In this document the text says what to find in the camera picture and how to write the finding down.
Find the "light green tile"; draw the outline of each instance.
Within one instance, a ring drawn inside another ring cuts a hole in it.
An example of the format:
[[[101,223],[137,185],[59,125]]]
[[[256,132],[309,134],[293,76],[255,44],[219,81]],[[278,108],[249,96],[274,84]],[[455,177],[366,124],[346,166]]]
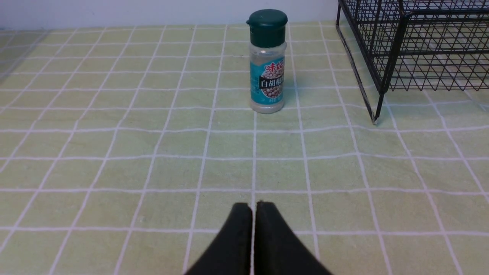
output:
[[[181,73],[147,73],[144,77],[142,87],[150,89],[176,89]]]
[[[125,113],[125,110],[89,110],[77,129],[115,128]]]
[[[97,42],[101,33],[99,32],[83,32],[83,33],[75,33],[70,40],[68,40],[69,44],[94,44]]]
[[[167,29],[163,34],[162,42],[190,42],[194,33],[191,29]]]
[[[187,56],[190,43],[160,44],[156,55],[159,56]]]
[[[429,189],[478,192],[479,187],[462,161],[416,160]]]
[[[317,230],[375,230],[366,192],[313,194],[312,205]]]
[[[40,114],[41,110],[6,109],[0,114],[0,129],[28,130]]]
[[[294,55],[297,55],[297,54],[325,54],[326,55],[326,49],[324,48],[324,43],[322,41],[292,42],[291,46],[292,46]]]
[[[459,157],[453,143],[444,132],[410,132],[402,133],[401,136],[414,157]]]
[[[21,91],[2,91],[0,93],[0,107],[7,106],[19,95]]]
[[[226,45],[224,45],[224,55],[237,55],[248,58],[248,45],[249,42],[226,42]]]
[[[111,157],[152,155],[160,133],[121,130],[111,151]]]
[[[195,218],[196,229],[220,229],[233,204],[249,203],[250,193],[201,192]]]
[[[334,86],[333,74],[331,71],[296,71],[298,87],[324,87]]]
[[[372,198],[382,231],[440,230],[426,194],[373,191]]]
[[[217,83],[217,73],[214,72],[186,72],[183,74],[180,88],[215,88]]]
[[[388,274],[377,236],[325,235],[318,243],[321,262],[334,274]]]
[[[0,226],[14,226],[32,195],[32,192],[0,192]]]
[[[201,43],[192,44],[190,56],[220,56],[222,53],[222,43]]]
[[[148,188],[197,188],[201,165],[201,159],[156,158]]]
[[[251,189],[252,166],[250,160],[206,160],[202,187]]]
[[[311,230],[307,194],[256,194],[256,201],[260,200],[274,203],[292,230]]]
[[[185,64],[185,58],[181,57],[155,57],[151,62],[151,71],[181,71],[183,70],[183,65]]]
[[[121,127],[163,130],[167,115],[167,110],[131,110]]]
[[[89,56],[118,57],[124,45],[96,45]]]
[[[212,130],[253,130],[252,110],[216,110]]]
[[[56,57],[85,57],[91,48],[92,45],[66,45],[56,54]]]
[[[299,89],[301,107],[340,104],[336,89]]]
[[[448,128],[477,127],[488,124],[488,113],[473,102],[440,104],[437,108]]]
[[[259,158],[301,158],[303,155],[300,134],[257,134],[256,156]]]
[[[115,60],[115,58],[87,58],[82,62],[78,71],[110,71]]]
[[[141,194],[92,192],[76,226],[128,227]]]
[[[159,154],[202,156],[206,131],[165,133],[158,148]]]
[[[100,160],[59,160],[44,184],[44,189],[88,188],[98,173]]]
[[[63,152],[64,157],[105,157],[113,131],[75,133]]]
[[[393,132],[354,129],[358,150],[361,153],[384,156],[406,156],[406,150]]]
[[[181,273],[187,239],[186,233],[132,233],[119,274]]]
[[[83,111],[48,110],[34,125],[34,129],[63,129],[71,130],[75,122],[82,116]]]
[[[151,57],[156,50],[157,44],[132,44],[127,45],[122,53],[123,56],[146,56]]]
[[[0,255],[4,274],[47,274],[66,233],[17,231]]]
[[[226,32],[227,41],[246,41],[249,40],[249,29],[229,28]]]
[[[260,160],[256,162],[257,190],[307,190],[302,160]]]
[[[125,43],[131,34],[130,30],[105,31],[100,38],[100,43]]]
[[[86,108],[96,91],[62,91],[54,100],[52,107],[55,108]]]
[[[174,107],[206,107],[211,108],[214,101],[212,90],[183,90],[178,91]]]
[[[484,196],[433,193],[445,230],[485,231],[489,228],[489,205]]]
[[[129,107],[135,91],[101,91],[92,104],[93,108]]]
[[[49,62],[49,59],[25,59],[18,64],[12,72],[39,72]]]
[[[464,274],[484,274],[489,269],[486,236],[450,236],[450,242]]]
[[[169,108],[172,105],[174,91],[139,91],[134,108]]]
[[[331,68],[326,55],[299,55],[294,56],[294,69],[306,70]]]
[[[17,157],[55,158],[68,137],[68,133],[31,133],[15,155]]]
[[[308,157],[341,155],[355,151],[350,129],[347,128],[304,133],[304,143]]]
[[[220,42],[224,40],[224,28],[222,29],[197,29],[194,42]]]
[[[249,70],[247,56],[225,56],[222,59],[222,71]]]
[[[217,234],[214,233],[200,233],[195,232],[192,234],[192,245],[190,247],[190,254],[188,259],[188,266],[191,268],[195,262],[202,256],[204,251],[209,247]]]
[[[0,89],[23,90],[34,78],[33,74],[12,74],[0,78]]]
[[[136,227],[188,229],[194,211],[195,193],[147,193],[138,213]]]
[[[348,125],[342,107],[318,107],[301,110],[304,129]]]
[[[370,187],[422,189],[410,160],[362,156]]]
[[[42,44],[64,44],[68,41],[71,34],[67,33],[48,33],[41,40]]]
[[[273,114],[257,114],[257,130],[299,130],[299,117],[296,109],[281,110]]]
[[[290,27],[291,39],[300,40],[321,40],[321,28],[319,26]]]
[[[458,274],[441,236],[385,236],[384,240],[395,274]]]
[[[12,104],[12,107],[43,108],[49,105],[58,92],[29,92],[22,95]]]
[[[219,65],[221,63],[220,57],[189,57],[187,60],[187,66],[185,67],[186,71],[218,71]]]
[[[208,109],[176,109],[171,112],[167,130],[207,129],[210,116]]]
[[[112,273],[126,235],[114,231],[72,232],[54,274]]]
[[[161,29],[135,30],[131,36],[131,43],[157,43],[162,32]]]
[[[22,219],[22,227],[69,227],[85,193],[40,193]]]
[[[25,133],[0,133],[0,157],[9,157],[24,136]]]
[[[50,160],[12,160],[0,174],[2,187],[37,188],[51,164]]]
[[[250,101],[249,90],[219,89],[216,98],[216,108],[248,108],[249,101]]]
[[[253,134],[211,133],[207,156],[212,158],[250,158]]]
[[[95,188],[142,189],[151,159],[109,160]]]
[[[356,156],[324,160],[309,160],[312,190],[365,188]]]
[[[489,129],[451,132],[465,157],[489,156]]]
[[[136,89],[143,78],[143,73],[112,72],[105,82],[104,89]]]
[[[66,89],[99,89],[106,78],[106,73],[76,73]]]
[[[442,120],[431,106],[392,106],[399,130],[441,129]]]

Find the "white grout line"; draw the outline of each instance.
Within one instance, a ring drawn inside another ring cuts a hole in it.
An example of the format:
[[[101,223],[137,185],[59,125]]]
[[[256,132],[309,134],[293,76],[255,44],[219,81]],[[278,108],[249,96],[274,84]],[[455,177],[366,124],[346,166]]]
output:
[[[161,35],[160,35],[160,38],[159,38],[159,41],[160,42],[163,39],[164,33],[165,33],[165,28],[161,31]],[[159,46],[156,47],[156,49],[155,49],[155,51],[153,53],[153,56],[156,55],[156,53],[158,51],[158,48],[159,48]],[[139,85],[137,86],[136,93],[137,93],[137,91],[139,91],[141,85],[143,84],[144,78],[146,77],[146,73],[148,72],[149,68],[151,67],[151,64],[153,63],[153,60],[154,60],[154,58],[152,58],[149,61],[148,65],[146,67],[146,72],[144,73],[143,77],[141,78],[141,80],[139,82]],[[174,100],[172,102],[172,106],[173,106],[173,104],[175,102],[175,98],[176,97],[177,97],[177,93],[175,93],[175,95],[174,95]],[[136,210],[134,211],[133,219],[131,220],[131,227],[130,227],[129,231],[127,232],[126,239],[124,240],[124,244],[122,245],[122,249],[121,249],[121,252],[120,252],[120,255],[119,255],[119,259],[117,260],[117,264],[116,264],[115,269],[114,269],[114,274],[115,275],[116,274],[119,274],[119,269],[121,267],[122,260],[124,259],[124,254],[126,252],[127,245],[129,243],[129,239],[131,238],[131,234],[133,232],[132,228],[134,228],[134,226],[136,224],[136,220],[137,220],[137,216],[138,216],[139,210],[141,209],[141,206],[143,204],[144,196],[146,194],[146,188],[148,187],[148,183],[149,183],[150,177],[151,177],[151,172],[153,170],[153,165],[155,163],[156,153],[158,151],[158,147],[159,147],[159,145],[161,143],[161,140],[163,139],[163,135],[164,135],[165,130],[166,130],[166,127],[168,125],[168,121],[170,120],[170,113],[171,113],[171,111],[172,111],[172,109],[170,108],[170,110],[168,112],[168,116],[167,116],[166,122],[165,122],[165,125],[163,127],[163,131],[161,131],[161,135],[159,136],[158,142],[156,143],[155,148],[153,150],[153,156],[151,158],[151,163],[150,163],[150,167],[148,169],[148,174],[146,175],[146,181],[144,182],[144,186],[143,186],[143,190],[142,190],[142,193],[141,193],[141,197],[139,198],[139,202],[137,204]]]
[[[43,66],[43,68],[42,68],[40,71],[42,71],[43,69],[45,69],[45,68],[47,67],[47,65],[48,65],[48,64],[49,64],[49,62],[47,62],[47,63],[46,63],[44,66]],[[63,88],[64,88],[64,87],[66,87],[66,85],[68,85],[69,81],[70,81],[70,80],[71,80],[71,78],[74,76],[74,74],[75,74],[75,72],[73,72],[73,74],[70,76],[70,78],[68,78],[68,79],[65,81],[65,84],[63,85]],[[63,89],[61,89],[61,90],[60,90],[60,91],[59,91],[59,92],[56,94],[56,96],[55,96],[55,97],[54,97],[54,98],[53,98],[53,99],[50,101],[50,103],[49,103],[49,104],[48,104],[48,106],[47,106],[48,108],[51,106],[51,104],[53,104],[53,102],[56,100],[56,98],[57,98],[57,97],[58,97],[58,96],[61,94],[61,91],[62,91],[62,90],[63,90]],[[41,118],[41,117],[44,115],[44,113],[45,113],[45,112],[46,112],[46,110],[42,111],[42,112],[41,112],[41,114],[39,114],[38,119],[39,119],[39,118]],[[34,121],[34,122],[31,124],[30,130],[32,130],[32,129],[34,128],[34,125],[36,124],[36,122],[37,122],[37,120],[36,120],[36,121]],[[27,131],[27,132],[25,133],[24,137],[22,138],[22,140],[20,141],[19,145],[18,145],[18,146],[17,146],[17,147],[14,149],[14,151],[12,152],[12,154],[10,155],[10,157],[7,159],[7,161],[6,161],[6,162],[3,164],[3,166],[0,168],[0,173],[1,173],[1,172],[3,172],[3,170],[4,170],[4,169],[5,169],[5,167],[8,165],[8,163],[9,163],[9,162],[12,160],[13,156],[14,156],[14,155],[17,153],[18,149],[19,149],[19,148],[20,148],[20,147],[23,145],[23,143],[24,143],[24,142],[27,140],[27,137],[28,137],[29,135],[30,135],[30,133],[29,133],[29,131]],[[63,149],[62,149],[62,150],[61,150],[61,152],[59,153],[58,157],[60,157],[60,156],[61,156],[61,154],[62,154],[62,152],[63,152]],[[51,165],[50,170],[52,170],[52,169],[54,168],[55,162],[56,162],[56,161],[54,161],[54,162],[53,162],[53,164]],[[14,229],[13,229],[13,230],[11,230],[11,231],[9,232],[9,234],[7,235],[7,237],[5,238],[5,240],[3,241],[2,246],[0,246],[0,253],[1,253],[1,252],[2,252],[4,249],[5,249],[5,246],[6,246],[7,242],[10,240],[10,238],[12,237],[12,235],[13,235],[13,234],[14,234],[14,232],[15,232],[15,227],[18,227],[18,226],[19,226],[19,224],[21,223],[21,221],[22,221],[22,219],[24,218],[25,214],[27,213],[27,211],[28,211],[28,210],[29,210],[29,208],[31,207],[31,205],[32,205],[32,203],[34,202],[34,200],[36,199],[37,195],[39,194],[39,190],[40,190],[40,189],[42,189],[42,187],[43,187],[44,183],[45,183],[45,178],[43,179],[43,181],[42,181],[42,182],[41,182],[41,184],[39,185],[38,189],[37,189],[37,190],[34,192],[34,194],[31,196],[31,198],[30,198],[29,202],[27,203],[27,205],[25,206],[25,208],[22,210],[22,212],[21,212],[21,214],[20,214],[19,218],[17,219],[17,221],[16,221],[16,222],[15,222],[15,224],[14,224]]]
[[[190,257],[190,250],[192,247],[193,229],[195,228],[195,220],[197,218],[197,209],[199,207],[200,189],[202,187],[202,179],[204,177],[205,159],[207,158],[207,149],[209,147],[209,139],[210,139],[210,135],[211,135],[212,120],[214,119],[214,113],[216,112],[214,109],[216,107],[217,92],[219,90],[219,81],[221,78],[222,61],[224,59],[223,58],[224,47],[226,45],[226,34],[227,34],[227,29],[224,30],[224,39],[222,42],[222,49],[221,49],[221,60],[219,62],[219,72],[217,74],[216,88],[214,91],[214,99],[212,100],[212,111],[211,111],[211,116],[209,118],[209,125],[207,127],[207,136],[205,137],[204,153],[203,153],[203,158],[202,158],[202,164],[200,166],[199,181],[197,183],[197,192],[195,194],[195,204],[194,204],[194,210],[192,212],[192,221],[190,223],[190,233],[188,235],[188,240],[187,240],[187,249],[185,251],[185,258],[183,260],[183,268],[182,268],[183,273],[185,273],[188,269],[188,261],[189,261],[189,257]]]
[[[131,34],[129,35],[128,41],[131,39],[132,34],[134,33],[134,30],[135,30],[135,27],[134,27],[133,31],[131,32]],[[117,58],[117,59],[114,61],[114,64],[112,65],[112,69],[115,67],[115,64],[117,63],[118,58]],[[105,83],[106,83],[106,82],[107,82],[107,80],[109,79],[109,76],[110,76],[110,73],[109,73],[109,74],[107,74],[107,76],[105,77],[104,81],[102,81],[102,84],[100,84],[100,88],[102,88],[102,87],[105,85]],[[88,107],[87,107],[87,110],[88,110],[88,108],[89,108],[89,107],[91,107],[91,106],[93,105],[93,103],[95,102],[95,99],[97,98],[97,96],[98,96],[98,94],[99,94],[99,93],[100,93],[100,91],[98,91],[98,92],[97,92],[97,93],[96,93],[96,94],[93,96],[93,98],[92,98],[92,100],[91,100],[90,104],[89,104],[89,105],[88,105]],[[123,117],[120,119],[120,121],[118,122],[117,126],[120,126],[120,124],[122,123],[122,121],[125,119],[125,117],[126,117],[126,116],[127,116],[127,114],[129,113],[129,110],[131,109],[131,106],[133,105],[133,103],[134,103],[134,101],[135,101],[135,99],[136,99],[136,96],[137,96],[137,92],[136,92],[136,93],[134,93],[134,97],[133,97],[133,99],[132,99],[132,101],[131,101],[131,103],[130,103],[130,105],[129,105],[129,108],[127,109],[127,111],[126,111],[126,113],[124,114],[124,116],[123,116]],[[79,119],[79,120],[78,120],[78,121],[75,123],[74,129],[76,129],[76,127],[78,126],[78,122],[80,121],[80,119]],[[113,145],[114,145],[114,142],[115,142],[115,138],[116,138],[116,136],[117,136],[117,129],[114,131],[114,134],[113,134],[113,137],[112,137],[111,144],[110,144],[110,146],[109,146],[109,148],[108,148],[108,150],[107,150],[107,153],[106,153],[106,155],[105,155],[105,159],[103,160],[102,164],[100,165],[100,168],[99,168],[99,170],[98,170],[98,172],[97,172],[97,175],[95,176],[95,179],[93,180],[92,184],[90,185],[90,187],[89,187],[89,189],[88,189],[88,191],[87,191],[87,194],[86,194],[86,196],[85,196],[85,198],[84,198],[84,200],[83,200],[82,206],[80,207],[80,209],[79,209],[78,213],[76,214],[76,217],[75,217],[75,219],[73,220],[73,222],[72,222],[72,224],[71,224],[71,227],[74,227],[74,226],[76,225],[76,223],[78,222],[78,219],[80,219],[80,216],[81,216],[81,214],[82,214],[83,210],[85,209],[85,206],[87,205],[87,201],[88,201],[88,198],[89,198],[89,196],[90,196],[90,192],[91,192],[91,190],[93,189],[94,185],[97,183],[97,181],[98,181],[98,178],[99,178],[100,174],[102,173],[102,170],[103,170],[103,168],[104,168],[104,166],[105,166],[105,163],[107,162],[107,157],[109,156],[109,154],[110,154],[110,152],[111,152],[111,150],[112,150],[112,147],[113,147]],[[63,148],[61,149],[61,152],[60,152],[60,155],[59,155],[59,156],[61,156],[61,155],[62,155],[62,153],[63,153],[63,152],[64,152],[64,150],[66,149],[67,145],[68,145],[68,144],[69,144],[69,142],[71,141],[71,138],[72,138],[72,137],[73,137],[73,134],[72,134],[72,135],[71,135],[71,136],[68,138],[68,140],[66,141],[65,145],[64,145],[64,146],[63,146]],[[53,165],[51,166],[50,170],[47,172],[46,176],[45,176],[45,177],[44,177],[44,179],[43,179],[43,183],[42,183],[41,185],[43,185],[43,184],[46,182],[47,177],[49,176],[49,174],[51,173],[52,169],[54,168],[54,165],[55,165],[55,163],[53,163]],[[67,232],[67,234],[66,234],[65,238],[63,239],[63,242],[61,243],[61,246],[60,246],[60,248],[59,248],[59,250],[58,250],[58,253],[56,254],[56,258],[54,259],[54,262],[53,262],[53,264],[51,265],[51,268],[50,268],[50,270],[49,270],[49,274],[50,274],[50,275],[51,275],[51,274],[53,274],[54,270],[56,269],[56,266],[57,266],[57,264],[58,264],[58,262],[59,262],[59,260],[60,260],[60,258],[61,258],[61,254],[63,253],[63,250],[65,249],[65,246],[66,246],[66,243],[68,242],[69,237],[71,236],[71,232],[72,232],[72,230],[69,230],[69,231]]]
[[[296,76],[296,70],[295,70],[295,64],[294,64],[294,56],[293,56],[293,48],[292,48],[292,32],[290,28],[288,28],[289,31],[289,47],[290,47],[290,59],[291,59],[291,66],[292,66],[292,72],[293,72],[293,80],[294,80],[294,88],[295,88],[295,101],[297,103],[297,116],[299,118],[299,132],[301,135],[301,146],[302,146],[302,156],[303,156],[303,162],[304,162],[304,171],[306,173],[306,185],[307,185],[307,190],[308,190],[308,201],[309,201],[309,214],[311,217],[311,228],[312,228],[312,238],[314,240],[314,255],[316,259],[321,260],[321,255],[319,254],[319,241],[317,239],[317,234],[316,232],[316,218],[314,215],[314,205],[312,203],[312,194],[311,194],[311,181],[309,179],[309,166],[308,166],[308,159],[307,159],[307,154],[306,154],[306,144],[304,141],[304,126],[302,123],[302,116],[301,116],[301,109],[300,109],[300,100],[299,100],[299,90],[297,88],[297,76]]]
[[[396,120],[394,118],[394,115],[392,113],[392,110],[390,108],[390,106],[387,106],[387,111],[389,112],[391,118],[392,118],[392,123],[394,125],[394,128],[397,129],[397,123],[396,123]],[[425,190],[425,193],[428,197],[428,200],[431,204],[431,207],[433,208],[433,212],[435,214],[435,217],[436,217],[436,220],[437,220],[437,223],[438,223],[438,226],[440,227],[440,231],[442,232],[442,235],[444,236],[444,239],[445,239],[445,242],[446,242],[446,245],[448,247],[448,250],[450,252],[450,255],[453,259],[453,263],[455,264],[455,267],[458,271],[458,273],[460,275],[463,275],[463,272],[462,272],[462,268],[460,267],[460,264],[457,260],[457,256],[455,255],[455,252],[453,251],[453,248],[452,248],[452,245],[451,245],[451,242],[450,242],[450,239],[448,238],[448,236],[446,234],[443,234],[445,232],[445,226],[443,225],[443,221],[440,217],[440,214],[438,212],[438,207],[436,206],[436,203],[435,201],[433,200],[433,197],[431,196],[430,192],[428,191],[428,186],[426,185],[426,182],[424,181],[423,177],[421,176],[421,173],[419,172],[418,170],[418,166],[416,165],[416,162],[414,161],[414,159],[411,157],[411,152],[409,151],[409,149],[407,148],[407,145],[406,143],[404,142],[404,139],[402,138],[402,135],[400,134],[400,132],[397,133],[398,135],[398,138],[404,148],[404,150],[406,151],[406,154],[408,155],[408,157],[411,159],[411,163],[413,165],[413,168],[414,168],[414,171],[416,172],[416,174],[418,175],[418,178],[420,179],[420,182],[421,184],[423,185],[423,188]]]
[[[480,196],[488,194],[489,192],[466,192],[466,191],[446,191],[439,189],[403,189],[398,187],[371,187],[370,191],[393,191],[402,193],[440,193],[453,196]],[[11,192],[11,193],[85,193],[85,192],[123,192],[129,194],[140,194],[140,193],[195,193],[196,188],[190,189],[121,189],[121,188],[77,188],[77,189],[32,189],[32,188],[0,188],[0,192]],[[237,192],[237,193],[247,193],[254,192],[255,194],[329,194],[329,193],[358,193],[366,192],[366,188],[356,188],[356,189],[325,189],[325,190],[253,190],[253,189],[241,189],[241,188],[201,188],[201,192]]]
[[[328,51],[328,46],[327,46],[326,41],[324,41],[324,47],[326,49],[326,53],[328,53],[329,51]],[[332,68],[333,65],[331,63],[331,59],[330,59],[329,56],[328,56],[328,62],[330,64],[331,68]],[[336,76],[335,76],[334,72],[332,72],[332,74],[333,74],[334,84],[336,86],[336,93],[338,94],[338,97],[339,97],[339,100],[340,100],[341,104],[344,105],[343,98],[342,98],[341,93],[339,91],[339,87],[338,87],[338,82],[336,80]],[[389,256],[387,255],[387,250],[385,248],[384,238],[380,234],[380,226],[378,225],[378,219],[377,219],[377,214],[376,214],[376,211],[375,211],[374,200],[372,198],[372,193],[370,191],[371,189],[370,189],[370,185],[369,185],[368,180],[367,180],[367,175],[365,174],[365,166],[363,165],[363,160],[362,160],[362,157],[360,155],[360,151],[358,149],[358,144],[356,142],[355,132],[353,131],[352,123],[350,121],[350,117],[348,116],[348,111],[346,110],[346,107],[345,106],[343,106],[343,112],[345,113],[346,120],[348,121],[348,125],[350,126],[350,133],[351,133],[352,140],[353,140],[353,146],[355,148],[356,157],[358,159],[358,164],[360,165],[360,170],[362,172],[363,183],[365,184],[365,187],[367,188],[367,195],[368,195],[368,199],[369,199],[369,202],[370,202],[370,208],[371,208],[371,212],[372,212],[372,217],[373,217],[373,220],[374,220],[374,225],[375,225],[376,232],[378,233],[378,239],[380,241],[380,248],[382,249],[382,254],[384,255],[384,261],[385,261],[385,265],[386,265],[386,268],[387,268],[387,272],[388,272],[389,275],[392,275],[393,273],[392,273],[392,268],[391,268],[391,264],[390,264],[390,261],[389,261]]]

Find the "green bottle cap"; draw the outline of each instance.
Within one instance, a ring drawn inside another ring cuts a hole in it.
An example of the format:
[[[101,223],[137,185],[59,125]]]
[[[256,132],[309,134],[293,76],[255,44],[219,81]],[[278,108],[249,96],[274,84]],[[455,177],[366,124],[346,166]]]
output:
[[[265,9],[255,11],[249,16],[250,41],[260,48],[273,48],[285,42],[287,15],[283,11]]]

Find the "white pepper bottle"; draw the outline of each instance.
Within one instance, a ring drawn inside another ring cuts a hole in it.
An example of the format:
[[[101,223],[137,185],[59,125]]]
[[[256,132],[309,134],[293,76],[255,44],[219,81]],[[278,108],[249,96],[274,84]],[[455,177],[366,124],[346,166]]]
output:
[[[285,26],[287,15],[264,9],[252,13],[249,25],[250,107],[271,114],[284,106]]]

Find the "tiled countertop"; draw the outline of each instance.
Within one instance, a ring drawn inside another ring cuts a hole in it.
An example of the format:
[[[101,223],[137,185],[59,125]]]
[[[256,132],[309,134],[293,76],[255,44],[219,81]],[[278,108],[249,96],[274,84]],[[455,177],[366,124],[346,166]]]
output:
[[[180,274],[262,199],[336,275],[487,273],[489,91],[388,92],[374,126],[333,23],[301,23],[257,115],[248,36],[1,32],[0,274]]]

